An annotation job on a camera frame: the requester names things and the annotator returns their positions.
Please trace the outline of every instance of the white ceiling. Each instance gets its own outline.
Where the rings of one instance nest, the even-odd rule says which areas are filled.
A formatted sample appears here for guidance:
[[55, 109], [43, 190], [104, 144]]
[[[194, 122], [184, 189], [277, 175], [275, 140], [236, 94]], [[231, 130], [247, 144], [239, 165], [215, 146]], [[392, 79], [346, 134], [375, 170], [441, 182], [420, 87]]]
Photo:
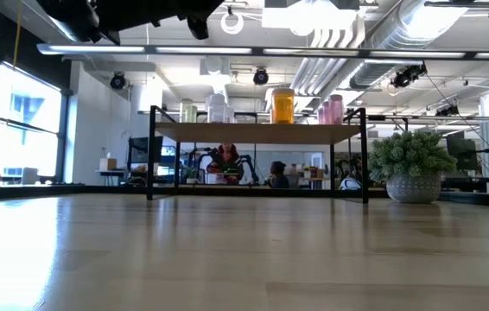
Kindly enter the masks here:
[[[66, 42], [54, 25], [44, 15], [35, 0], [23, 0], [22, 25], [35, 35], [47, 42]], [[367, 28], [388, 10], [396, 0], [380, 0], [377, 11], [372, 12], [368, 18]], [[260, 13], [263, 0], [247, 1], [249, 12]], [[17, 1], [0, 0], [0, 11], [12, 19], [16, 19]], [[486, 14], [489, 10], [470, 10], [468, 15]], [[245, 19], [244, 29], [237, 35], [228, 35], [220, 27], [222, 14], [214, 14], [208, 21], [210, 38], [205, 41], [195, 40], [187, 28], [185, 21], [176, 18], [161, 21], [160, 28], [152, 25], [140, 26], [125, 30], [121, 33], [123, 44], [169, 44], [169, 45], [216, 45], [216, 46], [277, 46], [277, 47], [303, 47], [307, 46], [312, 36], [300, 37], [293, 35], [287, 29], [264, 29], [261, 22]], [[489, 49], [489, 18], [462, 17], [447, 33], [432, 42], [429, 48], [437, 49]], [[165, 100], [168, 104], [176, 104], [179, 98], [191, 98], [203, 102], [204, 98], [213, 90], [210, 86], [198, 86], [199, 63], [202, 57], [190, 56], [105, 56], [97, 57], [94, 62], [152, 62], [157, 65], [167, 83], [171, 85], [172, 93]], [[270, 74], [270, 83], [290, 83], [300, 66], [302, 59], [289, 58], [255, 58], [231, 57], [233, 71], [238, 76], [232, 78], [227, 87], [228, 95], [234, 98], [260, 98], [264, 99], [267, 87], [254, 86], [252, 75], [256, 67], [265, 67]], [[487, 91], [477, 86], [463, 86], [464, 78], [470, 85], [489, 84], [489, 62], [465, 61], [428, 61], [429, 75], [439, 86], [445, 96], [463, 92], [460, 96], [460, 110], [465, 113], [478, 111], [478, 95]], [[143, 83], [147, 73], [127, 73], [134, 83]], [[424, 107], [442, 100], [441, 94], [434, 90], [428, 79], [420, 79], [412, 85], [411, 89], [401, 90], [398, 95], [391, 96], [386, 91], [389, 79], [381, 83], [381, 92], [367, 92], [361, 100], [367, 105], [368, 113], [390, 112], [394, 110], [404, 113], [423, 112]], [[242, 109], [255, 109], [254, 101], [250, 107], [243, 104]]]

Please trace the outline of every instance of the shelf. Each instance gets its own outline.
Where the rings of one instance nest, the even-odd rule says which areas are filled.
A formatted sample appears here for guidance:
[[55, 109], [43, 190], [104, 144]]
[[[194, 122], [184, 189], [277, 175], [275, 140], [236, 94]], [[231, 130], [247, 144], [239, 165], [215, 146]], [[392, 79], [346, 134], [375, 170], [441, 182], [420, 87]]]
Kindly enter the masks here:
[[357, 125], [157, 123], [179, 143], [335, 144], [359, 134]]

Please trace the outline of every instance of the orange jar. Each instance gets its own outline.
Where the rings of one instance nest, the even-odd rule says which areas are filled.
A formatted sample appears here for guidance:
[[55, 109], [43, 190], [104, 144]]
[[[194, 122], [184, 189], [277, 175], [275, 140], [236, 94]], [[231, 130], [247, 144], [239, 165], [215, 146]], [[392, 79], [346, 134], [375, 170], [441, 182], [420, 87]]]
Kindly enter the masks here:
[[271, 113], [273, 124], [293, 124], [295, 122], [295, 91], [280, 88], [273, 91], [273, 109]]

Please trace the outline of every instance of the monitor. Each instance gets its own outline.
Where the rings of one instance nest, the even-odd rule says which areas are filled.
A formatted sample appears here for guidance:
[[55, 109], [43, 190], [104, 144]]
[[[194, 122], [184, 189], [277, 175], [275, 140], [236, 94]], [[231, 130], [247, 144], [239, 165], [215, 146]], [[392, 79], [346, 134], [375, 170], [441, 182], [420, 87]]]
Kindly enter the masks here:
[[448, 153], [456, 158], [458, 170], [477, 170], [477, 149], [475, 142], [469, 139], [446, 137]]
[[[131, 138], [133, 148], [131, 149], [131, 163], [147, 163], [149, 161], [149, 138]], [[155, 136], [152, 148], [155, 153], [155, 162], [158, 163], [162, 156], [163, 136]]]

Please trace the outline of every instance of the ceiling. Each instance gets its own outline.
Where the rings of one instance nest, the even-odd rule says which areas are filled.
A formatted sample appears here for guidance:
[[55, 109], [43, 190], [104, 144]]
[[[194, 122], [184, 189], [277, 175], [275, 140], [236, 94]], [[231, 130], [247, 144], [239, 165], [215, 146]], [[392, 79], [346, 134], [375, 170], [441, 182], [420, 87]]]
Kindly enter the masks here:
[[[379, 0], [378, 9], [369, 11], [366, 16], [366, 29], [394, 4], [396, 0]], [[35, 35], [49, 43], [65, 43], [68, 40], [58, 31], [35, 0], [23, 0], [22, 25]], [[260, 14], [264, 0], [250, 0], [244, 11], [252, 18]], [[17, 1], [0, 0], [0, 11], [13, 20], [16, 19]], [[140, 26], [121, 33], [122, 44], [166, 44], [166, 45], [212, 45], [212, 46], [266, 46], [266, 47], [306, 47], [311, 44], [313, 36], [294, 35], [288, 29], [265, 29], [262, 23], [252, 18], [244, 19], [244, 28], [237, 35], [227, 34], [221, 27], [221, 17], [225, 9], [220, 8], [208, 20], [210, 38], [204, 41], [195, 40], [187, 28], [186, 22], [176, 18], [161, 21], [161, 27], [152, 25]], [[433, 41], [428, 48], [435, 49], [489, 49], [489, 10], [469, 10], [452, 28]], [[112, 64], [138, 62], [154, 63], [169, 85], [169, 92], [164, 93], [168, 106], [176, 107], [179, 99], [191, 98], [195, 102], [204, 102], [212, 87], [199, 85], [200, 59], [203, 56], [157, 56], [157, 55], [116, 55], [95, 56], [92, 65], [98, 75], [111, 76], [108, 69]], [[239, 100], [236, 110], [252, 111], [258, 109], [255, 99], [264, 99], [266, 86], [254, 86], [252, 76], [257, 67], [266, 68], [270, 74], [270, 84], [290, 84], [300, 66], [302, 59], [290, 58], [257, 58], [231, 57], [232, 83], [227, 86], [230, 98], [249, 98]], [[489, 62], [478, 61], [428, 61], [429, 76], [437, 84], [444, 96], [458, 94], [460, 111], [466, 114], [478, 113], [479, 96], [488, 92]], [[145, 83], [149, 73], [135, 71], [126, 73], [134, 84]], [[388, 87], [389, 79], [382, 79], [375, 91], [366, 92], [358, 104], [366, 106], [368, 113], [402, 113], [420, 114], [426, 107], [433, 107], [442, 101], [442, 95], [433, 87], [429, 79], [422, 78], [410, 88], [401, 89], [395, 94]]]

